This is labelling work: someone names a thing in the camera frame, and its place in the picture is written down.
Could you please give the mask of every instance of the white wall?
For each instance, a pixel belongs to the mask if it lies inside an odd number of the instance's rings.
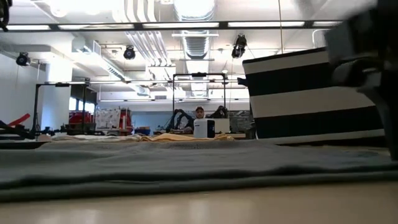
[[[185,111],[193,111],[200,105],[204,107],[206,112],[216,111],[217,107],[223,105],[223,101],[200,101],[200,102],[181,102],[176,103],[176,109],[183,109]],[[148,101],[148,102],[98,102],[100,108],[117,108],[128,107],[131,111],[172,111],[173,104],[171,101]],[[227,109],[231,111],[250,110],[249,101],[234,101],[226,102]]]
[[[44,78],[45,72],[40,71],[39,82],[43,82]],[[22,68],[13,58],[0,54],[0,120],[9,123],[29,113],[30,118],[22,124],[27,128],[32,127],[37,82],[37,68]]]
[[[70,62],[59,60],[46,64],[45,81],[70,82],[71,80],[72,65]],[[41,88],[44,89],[42,129],[47,126],[59,129],[61,125],[68,124],[70,86],[42,86]]]

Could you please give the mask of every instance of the metal frame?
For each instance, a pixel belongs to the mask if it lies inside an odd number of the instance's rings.
[[[36,91],[35,91],[35,105],[34,105],[34,112],[33,112],[33,125],[32,129],[30,130],[30,133],[35,136],[36,135],[36,121],[37,121],[37,103],[39,101],[39,88],[41,86],[55,86],[55,87],[69,87],[71,85],[79,85],[83,86],[83,118],[81,120],[81,129],[84,132],[85,130],[85,104],[86,104],[86,89],[88,86],[89,82],[86,83],[73,83],[73,82],[59,82],[59,83],[39,83],[36,84]]]
[[[271,22],[303,22],[302,26],[230,26],[231,23],[271,23]],[[329,25],[318,26],[315,22],[326,22]],[[126,32],[126,31],[162,31],[162,30],[253,30],[253,29],[269,29],[269,30],[287,30],[287,29],[330,29],[335,26],[337,20],[289,20],[289,21],[201,21],[201,22],[123,22],[123,23],[80,23],[80,24],[9,24],[9,26],[48,26],[49,29],[10,29],[8,32]],[[192,24],[214,24],[217,26],[193,26]],[[190,24],[189,26],[165,26],[166,24]],[[76,26],[76,29],[63,29],[62,26]]]
[[[174,107],[174,104],[175,104],[175,97],[174,97],[174,83],[175,83],[175,77],[178,77],[178,76],[192,76],[192,77],[207,77],[208,75],[221,75],[222,77],[223,77],[223,82],[222,82],[222,84],[224,84],[224,107],[226,108],[226,75],[224,74],[224,73],[191,73],[191,74],[188,74],[188,73],[185,73],[185,74],[174,74],[173,75],[173,80],[172,80],[172,83],[173,83],[173,113],[174,113],[174,109],[175,109],[175,107]],[[216,82],[216,80],[209,80],[209,83],[214,83],[214,82]]]

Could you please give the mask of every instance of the window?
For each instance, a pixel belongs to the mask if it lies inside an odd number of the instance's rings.
[[[83,110],[83,102],[79,101],[79,110]],[[95,104],[94,103],[86,103],[85,111],[94,113]]]
[[[69,110],[76,110],[76,99],[69,98]]]

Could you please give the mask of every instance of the ceiling beam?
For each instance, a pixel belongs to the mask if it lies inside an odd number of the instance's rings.
[[[203,22],[130,22],[84,24],[10,24],[8,32],[125,32],[162,30],[287,30],[330,29],[341,21],[203,21]]]

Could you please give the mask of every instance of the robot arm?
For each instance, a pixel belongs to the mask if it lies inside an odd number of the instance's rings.
[[[180,114],[180,116],[177,118],[177,122],[176,122],[175,125],[174,125],[174,119],[175,119],[175,116],[176,116],[178,113],[181,113],[181,114]],[[189,116],[189,114],[187,114],[184,110],[176,109],[176,110],[174,110],[173,115],[172,115],[172,117],[171,117],[171,119],[170,119],[170,123],[169,123],[169,125],[168,125],[167,128],[166,128],[166,132],[169,133],[169,132],[171,131],[171,129],[178,129],[178,127],[180,126],[180,123],[181,123],[181,119],[182,119],[183,117],[186,117],[186,118],[188,119],[188,123],[189,123],[189,124],[190,124],[190,123],[193,124],[194,119],[193,119],[191,116]]]

